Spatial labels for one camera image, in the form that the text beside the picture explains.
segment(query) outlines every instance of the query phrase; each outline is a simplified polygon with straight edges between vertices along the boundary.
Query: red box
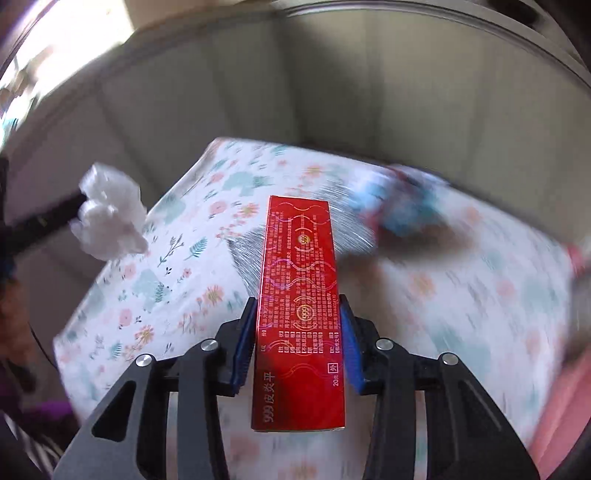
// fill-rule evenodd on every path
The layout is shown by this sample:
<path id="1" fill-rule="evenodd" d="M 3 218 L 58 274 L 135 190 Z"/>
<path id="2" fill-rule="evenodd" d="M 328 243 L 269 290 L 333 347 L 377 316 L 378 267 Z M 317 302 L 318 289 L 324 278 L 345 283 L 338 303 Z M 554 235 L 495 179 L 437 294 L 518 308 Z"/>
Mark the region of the red box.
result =
<path id="1" fill-rule="evenodd" d="M 252 428 L 343 428 L 343 352 L 329 204 L 272 196 L 263 255 Z"/>

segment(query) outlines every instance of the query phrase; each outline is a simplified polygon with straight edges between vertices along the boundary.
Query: floral fabric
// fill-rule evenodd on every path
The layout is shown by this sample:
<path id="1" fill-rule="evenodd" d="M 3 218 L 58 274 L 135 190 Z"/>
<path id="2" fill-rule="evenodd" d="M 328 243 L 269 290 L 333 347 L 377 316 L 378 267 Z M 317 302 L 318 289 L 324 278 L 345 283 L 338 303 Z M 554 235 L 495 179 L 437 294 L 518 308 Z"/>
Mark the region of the floral fabric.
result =
<path id="1" fill-rule="evenodd" d="M 285 145 L 214 141 L 150 211 L 148 252 L 109 262 L 55 338 L 77 415 L 85 419 L 139 354 L 182 355 L 240 315 L 246 291 L 225 239 L 262 225 L 270 195 L 305 197 L 368 168 L 376 167 Z M 373 258 L 340 266 L 339 290 L 357 316 L 410 352 L 456 352 L 527 443 L 563 351 L 568 255 L 472 197 L 444 186 L 437 196 L 444 226 L 412 241 L 380 238 Z M 374 399 L 347 390 L 344 430 L 281 434 L 250 429 L 251 400 L 250 376 L 236 398 L 219 399 L 233 479 L 361 478 Z M 426 438 L 418 412 L 421 478 Z"/>

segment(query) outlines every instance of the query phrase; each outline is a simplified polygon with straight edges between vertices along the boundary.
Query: crumpled plastic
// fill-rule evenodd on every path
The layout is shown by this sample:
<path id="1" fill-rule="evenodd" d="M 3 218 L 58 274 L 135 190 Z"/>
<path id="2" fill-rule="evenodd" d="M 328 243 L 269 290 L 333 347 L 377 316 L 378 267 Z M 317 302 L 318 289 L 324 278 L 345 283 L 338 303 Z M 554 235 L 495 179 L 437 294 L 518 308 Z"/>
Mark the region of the crumpled plastic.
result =
<path id="1" fill-rule="evenodd" d="M 88 199 L 70 228 L 84 252 L 107 261 L 148 249 L 141 233 L 147 210 L 136 182 L 113 167 L 95 163 L 80 181 L 80 190 Z"/>

